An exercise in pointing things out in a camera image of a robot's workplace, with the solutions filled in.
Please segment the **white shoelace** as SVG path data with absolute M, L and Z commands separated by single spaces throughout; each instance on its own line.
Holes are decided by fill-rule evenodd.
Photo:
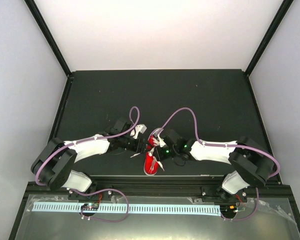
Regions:
M 159 167 L 164 169 L 159 157 L 155 156 L 155 151 L 161 146 L 158 139 L 159 130 L 159 128 L 153 130 L 147 141 L 145 141 L 144 138 L 134 138 L 131 136 L 132 143 L 134 144 L 131 151 L 133 151 L 134 154 L 130 158 L 145 154 L 143 171 L 147 176 L 154 176 L 158 172 Z

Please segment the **red canvas sneaker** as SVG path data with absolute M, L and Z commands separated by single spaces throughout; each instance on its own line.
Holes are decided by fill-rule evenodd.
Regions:
M 147 176 L 154 176 L 158 172 L 159 168 L 161 168 L 162 170 L 164 170 L 164 168 L 162 163 L 154 156 L 155 146 L 153 146 L 152 140 L 150 140 L 150 136 L 148 137 L 143 171 Z

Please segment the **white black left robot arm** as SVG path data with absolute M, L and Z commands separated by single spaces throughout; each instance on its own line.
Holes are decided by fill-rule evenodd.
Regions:
M 31 172 L 38 183 L 51 191 L 61 188 L 72 189 L 87 200 L 98 192 L 92 179 L 85 173 L 75 171 L 74 164 L 94 155 L 103 155 L 117 149 L 132 151 L 137 155 L 144 152 L 147 141 L 140 137 L 147 130 L 144 124 L 120 118 L 113 127 L 107 128 L 92 137 L 62 141 L 51 139 L 31 165 Z

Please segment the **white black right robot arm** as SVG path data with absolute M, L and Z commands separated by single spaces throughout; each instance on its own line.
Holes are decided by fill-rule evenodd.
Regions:
M 239 191 L 262 188 L 273 177 L 273 167 L 278 161 L 268 152 L 258 149 L 257 143 L 247 137 L 239 141 L 211 142 L 201 139 L 184 139 L 173 129 L 157 129 L 151 136 L 153 147 L 148 155 L 162 165 L 169 158 L 187 161 L 212 161 L 231 165 L 232 173 L 226 174 L 217 189 L 218 198 L 230 201 Z

